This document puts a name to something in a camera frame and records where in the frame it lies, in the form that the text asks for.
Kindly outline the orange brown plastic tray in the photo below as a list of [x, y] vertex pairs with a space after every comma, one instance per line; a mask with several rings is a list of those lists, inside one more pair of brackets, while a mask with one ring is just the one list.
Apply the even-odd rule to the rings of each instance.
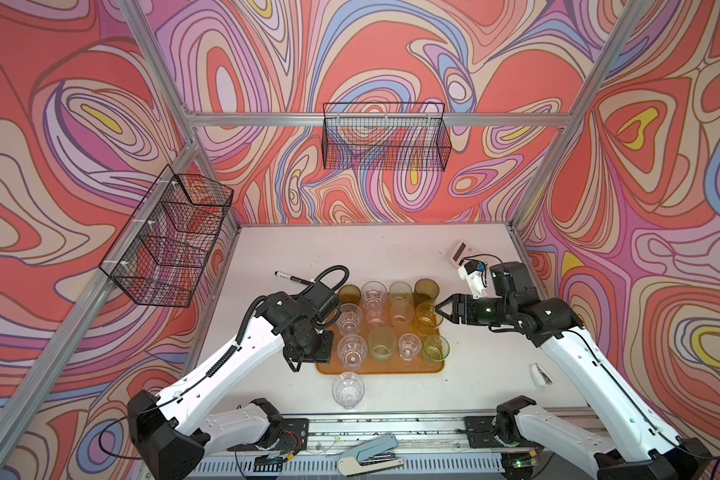
[[[389, 315], [390, 303], [391, 303], [391, 300], [389, 300], [385, 305], [385, 307], [388, 309], [388, 315]], [[369, 326], [367, 325], [367, 323], [365, 321], [365, 309], [362, 306], [360, 306], [360, 307], [364, 312], [364, 322], [363, 322], [362, 329], [361, 329], [361, 332], [359, 335], [362, 336], [366, 340], [366, 343], [368, 345], [367, 337], [372, 329], [369, 328]], [[413, 326], [414, 319], [415, 319], [415, 316], [414, 316], [411, 324], [407, 328], [402, 329], [402, 330], [395, 329], [390, 324], [390, 318], [389, 318], [389, 324], [384, 327], [389, 327], [389, 328], [392, 328], [393, 330], [395, 330], [398, 334], [398, 339], [399, 339], [399, 337], [401, 335], [406, 334], [406, 333], [416, 334], [416, 332], [414, 330], [414, 326]], [[345, 373], [345, 372], [354, 372], [354, 373], [357, 373], [360, 375], [434, 374], [434, 373], [438, 373], [438, 372], [442, 371], [445, 366], [445, 361], [443, 364], [437, 365], [437, 366], [428, 365], [427, 363], [425, 363], [423, 361], [421, 352], [412, 362], [404, 362], [398, 353], [398, 342], [397, 342], [396, 352], [389, 361], [387, 361], [385, 363], [375, 362], [370, 356], [369, 346], [368, 346], [368, 357], [365, 360], [365, 363], [362, 366], [362, 368], [359, 371], [349, 371], [340, 363], [338, 355], [337, 355], [337, 345], [344, 336], [342, 336], [339, 333], [336, 323], [330, 327], [330, 330], [335, 333], [335, 342], [334, 342], [334, 346], [333, 346], [331, 361], [328, 364], [319, 364], [317, 366], [317, 371], [326, 376], [336, 376], [336, 375], [339, 375], [339, 374]]]

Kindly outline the pink textured glass front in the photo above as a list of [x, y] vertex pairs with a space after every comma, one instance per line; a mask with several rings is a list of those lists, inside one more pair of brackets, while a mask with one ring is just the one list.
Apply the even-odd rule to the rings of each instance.
[[412, 304], [404, 299], [394, 299], [390, 303], [389, 318], [390, 324], [398, 330], [407, 328], [415, 316], [415, 309]]

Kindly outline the yellow faceted glass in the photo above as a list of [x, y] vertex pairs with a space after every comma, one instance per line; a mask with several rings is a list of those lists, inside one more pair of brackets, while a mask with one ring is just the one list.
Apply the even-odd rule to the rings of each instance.
[[422, 338], [438, 334], [442, 321], [443, 318], [436, 313], [435, 304], [431, 301], [422, 302], [415, 309], [413, 326], [416, 334]]

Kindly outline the pink ribbed glass top row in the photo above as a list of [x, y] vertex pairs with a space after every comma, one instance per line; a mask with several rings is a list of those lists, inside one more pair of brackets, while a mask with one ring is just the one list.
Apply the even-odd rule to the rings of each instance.
[[389, 324], [388, 309], [385, 306], [371, 306], [365, 309], [365, 321], [370, 329]]

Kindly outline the bright green faceted glass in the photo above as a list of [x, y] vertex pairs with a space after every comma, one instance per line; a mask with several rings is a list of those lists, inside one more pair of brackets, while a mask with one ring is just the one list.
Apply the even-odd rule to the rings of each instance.
[[450, 344], [441, 335], [429, 335], [422, 342], [421, 356], [425, 363], [432, 366], [441, 365], [450, 354]]

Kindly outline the pale green glass front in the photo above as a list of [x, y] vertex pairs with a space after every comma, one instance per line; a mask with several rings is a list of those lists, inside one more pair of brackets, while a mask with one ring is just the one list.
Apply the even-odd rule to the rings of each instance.
[[377, 363], [389, 361], [396, 352], [398, 334], [389, 327], [376, 327], [367, 337], [369, 353]]

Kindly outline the olive brown textured glass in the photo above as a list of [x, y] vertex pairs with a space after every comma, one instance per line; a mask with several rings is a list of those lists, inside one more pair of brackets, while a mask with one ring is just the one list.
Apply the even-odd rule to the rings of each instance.
[[431, 278], [421, 278], [416, 281], [413, 289], [414, 305], [426, 302], [435, 302], [440, 295], [439, 284]]

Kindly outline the pink calculator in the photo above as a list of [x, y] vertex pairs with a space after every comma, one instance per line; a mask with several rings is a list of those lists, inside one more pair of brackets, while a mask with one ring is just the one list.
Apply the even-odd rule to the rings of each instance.
[[462, 261], [476, 253], [475, 249], [464, 240], [457, 240], [447, 254], [446, 258], [451, 264], [458, 268]]

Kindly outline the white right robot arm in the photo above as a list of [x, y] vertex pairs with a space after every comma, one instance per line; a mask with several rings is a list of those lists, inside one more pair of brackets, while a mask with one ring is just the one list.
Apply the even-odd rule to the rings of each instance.
[[435, 307], [455, 325], [519, 333], [551, 359], [605, 427], [595, 435], [516, 396], [496, 408], [496, 442], [540, 444], [594, 479], [699, 479], [717, 462], [703, 442], [681, 435], [636, 393], [559, 298], [520, 305], [510, 297], [454, 294]]

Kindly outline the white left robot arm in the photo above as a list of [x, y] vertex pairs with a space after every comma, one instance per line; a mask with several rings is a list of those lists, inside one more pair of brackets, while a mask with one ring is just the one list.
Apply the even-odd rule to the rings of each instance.
[[184, 479], [207, 456], [237, 446], [265, 450], [283, 436], [282, 416], [257, 398], [224, 414], [214, 413], [228, 392], [263, 361], [287, 347], [297, 350], [297, 371], [319, 352], [323, 330], [340, 305], [327, 289], [255, 298], [235, 337], [204, 363], [157, 394], [145, 390], [128, 403], [130, 441], [156, 479]]

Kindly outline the olive glass front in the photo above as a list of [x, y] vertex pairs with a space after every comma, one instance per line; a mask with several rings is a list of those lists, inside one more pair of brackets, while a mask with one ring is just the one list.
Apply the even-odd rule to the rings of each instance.
[[337, 295], [341, 304], [359, 305], [361, 301], [361, 289], [353, 284], [343, 285]]

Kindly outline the pale green textured glass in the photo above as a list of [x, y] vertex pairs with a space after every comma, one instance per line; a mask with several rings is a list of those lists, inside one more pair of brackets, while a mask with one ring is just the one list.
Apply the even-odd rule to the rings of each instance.
[[413, 303], [413, 290], [409, 283], [405, 281], [395, 281], [388, 289], [388, 296], [391, 301], [402, 300], [409, 304]]

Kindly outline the blue grey stapler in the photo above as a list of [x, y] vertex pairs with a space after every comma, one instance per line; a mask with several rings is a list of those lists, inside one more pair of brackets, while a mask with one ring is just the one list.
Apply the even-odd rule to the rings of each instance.
[[376, 436], [341, 453], [338, 472], [352, 477], [402, 467], [404, 460], [394, 452], [397, 446], [398, 440], [392, 434]]

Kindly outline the small clear glass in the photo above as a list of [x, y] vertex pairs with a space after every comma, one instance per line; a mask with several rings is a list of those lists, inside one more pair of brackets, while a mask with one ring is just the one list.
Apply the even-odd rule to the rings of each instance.
[[412, 362], [421, 352], [421, 338], [414, 333], [406, 333], [398, 339], [398, 353], [404, 362]]

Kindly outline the clear faceted glass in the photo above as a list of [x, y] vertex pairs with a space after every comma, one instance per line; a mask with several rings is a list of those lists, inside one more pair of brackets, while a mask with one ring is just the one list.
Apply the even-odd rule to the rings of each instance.
[[361, 302], [366, 312], [382, 312], [387, 298], [387, 287], [379, 281], [368, 281], [361, 288]]

